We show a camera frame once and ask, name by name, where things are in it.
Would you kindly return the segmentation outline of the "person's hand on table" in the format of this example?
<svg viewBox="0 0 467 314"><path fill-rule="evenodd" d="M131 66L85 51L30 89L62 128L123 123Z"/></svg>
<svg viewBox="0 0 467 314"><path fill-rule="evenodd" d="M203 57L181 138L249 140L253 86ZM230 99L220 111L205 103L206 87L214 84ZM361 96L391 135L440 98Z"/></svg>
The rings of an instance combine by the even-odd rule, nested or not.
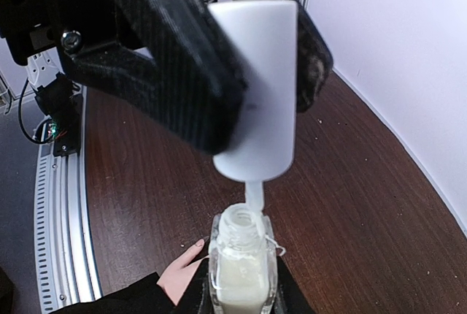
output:
<svg viewBox="0 0 467 314"><path fill-rule="evenodd" d="M196 270L206 258L202 257L196 260L196 257L202 252L205 243L205 239L199 239L187 248L181 256L173 260L159 277L157 285L162 288L163 292L174 305L180 302Z"/></svg>

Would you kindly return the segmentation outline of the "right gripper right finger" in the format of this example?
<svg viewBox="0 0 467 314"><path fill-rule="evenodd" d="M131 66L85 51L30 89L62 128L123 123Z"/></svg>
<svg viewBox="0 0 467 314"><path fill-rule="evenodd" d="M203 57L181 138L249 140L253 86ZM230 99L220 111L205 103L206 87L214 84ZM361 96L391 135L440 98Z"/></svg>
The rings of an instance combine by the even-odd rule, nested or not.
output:
<svg viewBox="0 0 467 314"><path fill-rule="evenodd" d="M277 257L277 271L278 282L273 313L316 314L280 256Z"/></svg>

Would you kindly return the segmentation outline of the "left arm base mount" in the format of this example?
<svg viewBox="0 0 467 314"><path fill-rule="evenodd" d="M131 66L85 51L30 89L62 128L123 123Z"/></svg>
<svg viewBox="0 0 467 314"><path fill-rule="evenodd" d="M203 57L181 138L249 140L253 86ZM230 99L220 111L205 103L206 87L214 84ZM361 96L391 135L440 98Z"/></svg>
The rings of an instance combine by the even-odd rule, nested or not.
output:
<svg viewBox="0 0 467 314"><path fill-rule="evenodd" d="M51 119L48 129L52 136L53 155L65 157L79 153L82 140L83 96L81 93L65 92L52 95L49 91L36 92L36 102Z"/></svg>

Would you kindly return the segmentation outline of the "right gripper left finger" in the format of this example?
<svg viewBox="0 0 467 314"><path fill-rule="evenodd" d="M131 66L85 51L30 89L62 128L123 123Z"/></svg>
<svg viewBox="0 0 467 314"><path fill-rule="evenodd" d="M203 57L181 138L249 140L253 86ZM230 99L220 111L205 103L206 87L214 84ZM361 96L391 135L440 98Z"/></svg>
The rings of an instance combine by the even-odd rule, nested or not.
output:
<svg viewBox="0 0 467 314"><path fill-rule="evenodd" d="M179 303L171 311L175 314L210 314L212 300L209 292L209 261L201 261L193 279Z"/></svg>

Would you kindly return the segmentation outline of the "white nail polish cap brush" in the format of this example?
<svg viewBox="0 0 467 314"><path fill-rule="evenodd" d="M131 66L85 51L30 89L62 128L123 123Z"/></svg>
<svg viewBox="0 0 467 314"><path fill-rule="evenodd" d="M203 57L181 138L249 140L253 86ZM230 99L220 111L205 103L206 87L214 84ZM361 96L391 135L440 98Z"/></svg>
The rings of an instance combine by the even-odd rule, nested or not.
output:
<svg viewBox="0 0 467 314"><path fill-rule="evenodd" d="M298 5L291 0L236 0L209 5L228 37L247 84L228 148L213 158L223 176L245 184L245 204L264 208L263 184L294 159Z"/></svg>

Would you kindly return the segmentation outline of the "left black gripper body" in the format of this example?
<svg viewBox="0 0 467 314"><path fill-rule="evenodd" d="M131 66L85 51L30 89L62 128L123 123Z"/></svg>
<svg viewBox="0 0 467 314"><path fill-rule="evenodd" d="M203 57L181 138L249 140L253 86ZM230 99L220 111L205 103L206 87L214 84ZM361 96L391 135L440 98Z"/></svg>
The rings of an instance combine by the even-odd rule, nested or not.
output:
<svg viewBox="0 0 467 314"><path fill-rule="evenodd" d="M67 73L151 73L152 18L148 0L1 0L1 37L21 66L57 47Z"/></svg>

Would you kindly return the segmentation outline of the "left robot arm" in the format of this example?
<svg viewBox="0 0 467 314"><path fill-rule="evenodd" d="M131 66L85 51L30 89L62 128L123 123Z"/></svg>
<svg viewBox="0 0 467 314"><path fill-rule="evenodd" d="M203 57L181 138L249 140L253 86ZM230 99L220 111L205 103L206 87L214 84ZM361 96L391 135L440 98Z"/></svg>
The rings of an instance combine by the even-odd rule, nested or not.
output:
<svg viewBox="0 0 467 314"><path fill-rule="evenodd" d="M77 125L72 97L85 85L215 155L228 147L247 90L208 9L215 2L1 0L1 37L30 68L28 83L59 133Z"/></svg>

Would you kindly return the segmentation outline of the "white nail polish bottle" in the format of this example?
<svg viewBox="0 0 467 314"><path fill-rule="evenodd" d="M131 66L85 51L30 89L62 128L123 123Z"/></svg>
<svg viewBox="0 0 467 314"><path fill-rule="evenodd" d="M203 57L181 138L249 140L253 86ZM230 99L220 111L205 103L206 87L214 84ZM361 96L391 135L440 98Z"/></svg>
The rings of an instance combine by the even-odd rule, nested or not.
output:
<svg viewBox="0 0 467 314"><path fill-rule="evenodd" d="M277 293L277 250L268 216L245 203L216 215L209 242L209 292L215 313L270 313Z"/></svg>

